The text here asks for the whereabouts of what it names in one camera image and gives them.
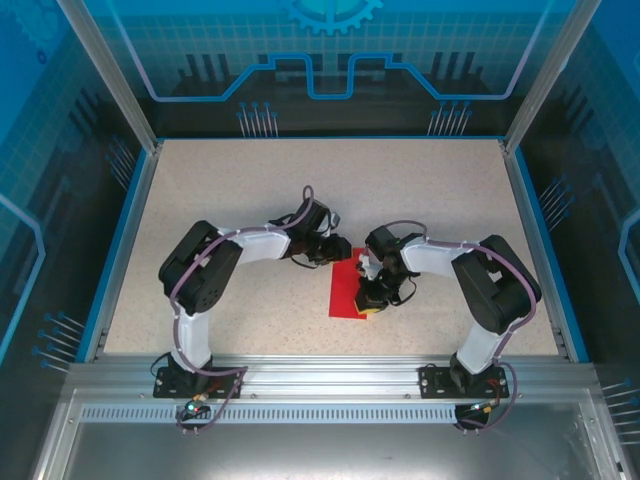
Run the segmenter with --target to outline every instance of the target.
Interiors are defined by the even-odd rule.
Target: speckled tabletop
[[[170,140],[153,178],[105,353],[171,348],[171,309],[158,269],[195,221],[262,225],[295,211],[307,183],[340,214],[338,233],[354,246],[384,223],[416,219],[443,240],[502,235],[533,271],[495,140]],[[416,296],[402,307],[367,320],[330,318],[331,267],[243,265],[213,310],[210,345],[214,353],[234,354],[453,353],[472,322],[457,281],[423,274],[417,284]],[[557,354],[543,303],[505,352]]]

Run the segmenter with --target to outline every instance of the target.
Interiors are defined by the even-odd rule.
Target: blue edge trim
[[[575,348],[576,356],[578,357],[579,362],[588,362],[589,355],[587,354],[587,349],[584,345],[582,334],[580,333],[578,320],[576,319],[575,312],[573,311],[573,306],[571,305],[571,300],[569,299],[569,292],[567,291],[567,286],[564,283],[564,278],[562,277],[562,273],[560,272],[560,265],[558,264],[558,258],[556,257],[555,250],[553,249],[553,244],[551,243],[551,236],[549,235],[549,230],[547,230],[547,225],[544,223],[544,217],[542,216],[542,210],[540,209],[540,204],[538,203],[538,197],[533,188],[533,182],[531,181],[531,176],[529,175],[529,169],[527,169],[527,164],[524,160],[524,155],[522,154],[520,147],[516,149],[516,160],[518,162],[518,166],[520,167],[520,171],[522,172],[522,179],[524,180],[524,186],[527,190],[527,196],[529,197],[529,201],[531,202],[533,215],[535,217],[538,230],[540,231],[540,236],[542,237],[542,245],[544,247],[547,258],[549,259],[551,274],[553,275],[553,279],[556,283],[558,296],[560,297],[560,303],[562,304],[562,309],[564,310],[564,315],[567,319],[569,335],[571,336],[571,341]]]
[[[98,313],[100,312],[100,307],[102,307],[102,302],[107,290],[107,285],[109,284],[109,279],[111,278],[111,274],[113,272],[116,254],[118,253],[120,243],[122,242],[122,235],[124,234],[124,227],[127,224],[127,219],[129,218],[129,213],[131,212],[133,197],[135,196],[136,190],[138,189],[140,176],[142,175],[142,169],[147,162],[147,159],[147,151],[145,149],[142,149],[136,163],[136,168],[133,171],[133,176],[131,177],[131,183],[129,184],[129,190],[127,190],[127,196],[125,197],[124,203],[122,205],[122,211],[120,212],[118,225],[116,225],[116,231],[113,233],[113,239],[111,240],[109,253],[107,254],[104,269],[102,270],[102,275],[100,276],[98,289],[96,290],[96,294],[93,297],[91,310],[89,311],[89,316],[87,317],[87,324],[85,325],[84,333],[82,334],[82,339],[80,340],[80,346],[78,347],[78,352],[76,353],[76,362],[84,363],[84,359],[86,358],[89,351],[91,338],[93,337],[93,332],[96,329],[98,323]]]
[[[362,137],[327,137],[327,138],[439,138],[439,137],[431,137],[431,136],[362,136]],[[486,136],[486,137],[449,137],[455,139],[468,138],[468,139],[477,139],[477,138],[496,138],[502,139],[503,136]],[[540,204],[538,203],[538,198],[536,196],[535,190],[533,188],[533,182],[531,181],[531,177],[529,175],[529,170],[527,169],[527,165],[524,160],[524,156],[522,155],[522,151],[520,147],[516,150],[516,160],[518,162],[518,166],[520,167],[520,171],[522,172],[522,178],[524,181],[524,186],[527,191],[527,196],[529,197],[529,201],[531,202],[531,207],[533,209],[533,214],[535,217],[535,221],[540,231],[540,236],[542,237],[542,244],[544,247],[545,254],[549,260],[549,264],[551,266],[551,274],[553,275],[556,288],[558,289],[558,295],[560,296],[560,302],[562,304],[562,308],[564,310],[565,317],[567,319],[567,325],[569,327],[569,334],[571,335],[571,340],[573,342],[576,355],[578,357],[579,362],[588,362],[589,356],[587,354],[587,349],[584,345],[584,340],[582,339],[582,334],[580,333],[580,328],[578,327],[578,321],[575,316],[575,312],[573,311],[573,306],[571,305],[571,300],[569,299],[569,293],[567,291],[567,286],[564,283],[564,279],[562,277],[562,273],[560,272],[560,265],[558,264],[558,258],[556,257],[556,253],[553,249],[553,245],[551,243],[551,237],[549,236],[549,231],[547,230],[546,224],[544,223],[544,218],[542,216],[542,211],[540,209]],[[91,343],[91,337],[93,336],[93,331],[96,328],[96,324],[98,321],[98,312],[100,311],[100,307],[102,306],[102,301],[104,299],[104,295],[107,289],[107,285],[109,283],[109,279],[111,278],[111,273],[113,271],[113,266],[116,258],[116,253],[118,252],[118,248],[120,247],[120,243],[122,241],[122,235],[124,233],[124,226],[127,223],[127,219],[129,217],[129,213],[131,211],[131,205],[133,203],[133,197],[135,195],[136,189],[138,188],[138,183],[140,182],[140,175],[142,173],[142,168],[144,163],[147,161],[147,153],[146,151],[142,151],[140,153],[140,158],[136,165],[136,169],[133,174],[133,178],[131,180],[131,186],[129,187],[129,191],[127,192],[127,196],[124,201],[124,205],[122,207],[122,213],[120,214],[120,219],[118,220],[118,225],[116,226],[116,231],[113,235],[113,240],[111,242],[111,247],[109,248],[109,254],[107,255],[107,260],[105,262],[104,270],[102,271],[102,276],[100,277],[100,283],[98,284],[98,289],[96,291],[96,295],[93,300],[93,304],[91,305],[91,311],[89,312],[89,317],[87,319],[87,325],[84,330],[84,334],[82,336],[82,340],[80,342],[80,347],[78,348],[78,353],[76,355],[76,362],[84,362],[84,358],[87,355],[89,350],[89,345]]]

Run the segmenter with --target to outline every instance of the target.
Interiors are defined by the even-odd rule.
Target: enclosure
[[[0,0],[0,478],[635,478],[639,14]],[[399,219],[508,241],[542,300],[499,428],[423,398],[473,321],[454,278],[353,314],[340,263],[285,261],[235,269],[204,336],[248,367],[239,398],[176,428],[161,265],[195,222],[274,222],[306,184],[354,248]]]

